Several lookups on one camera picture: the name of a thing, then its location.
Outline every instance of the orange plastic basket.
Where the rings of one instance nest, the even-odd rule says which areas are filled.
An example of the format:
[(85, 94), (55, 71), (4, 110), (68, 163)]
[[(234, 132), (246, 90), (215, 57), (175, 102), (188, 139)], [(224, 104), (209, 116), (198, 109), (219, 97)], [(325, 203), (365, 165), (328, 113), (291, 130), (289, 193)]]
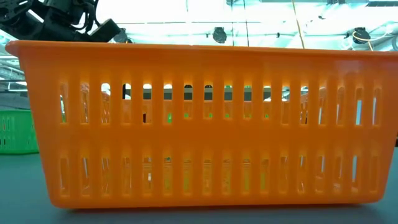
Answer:
[(7, 50), (25, 70), (55, 206), (364, 203), (384, 194), (398, 54), (29, 41)]

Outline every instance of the gray table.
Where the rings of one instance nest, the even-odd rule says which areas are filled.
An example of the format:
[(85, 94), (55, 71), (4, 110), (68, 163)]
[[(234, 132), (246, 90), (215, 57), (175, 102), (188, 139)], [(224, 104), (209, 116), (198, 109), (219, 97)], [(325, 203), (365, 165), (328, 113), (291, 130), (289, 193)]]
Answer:
[(47, 196), (39, 155), (0, 156), (0, 224), (17, 223), (398, 223), (398, 153), (384, 198), (352, 206), (63, 210)]

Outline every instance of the green basket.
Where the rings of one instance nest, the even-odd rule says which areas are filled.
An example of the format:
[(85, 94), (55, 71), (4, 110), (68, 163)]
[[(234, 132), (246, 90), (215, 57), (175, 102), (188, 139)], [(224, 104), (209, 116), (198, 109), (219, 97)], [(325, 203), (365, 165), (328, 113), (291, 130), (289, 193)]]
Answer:
[(30, 110), (0, 110), (0, 154), (39, 152)]

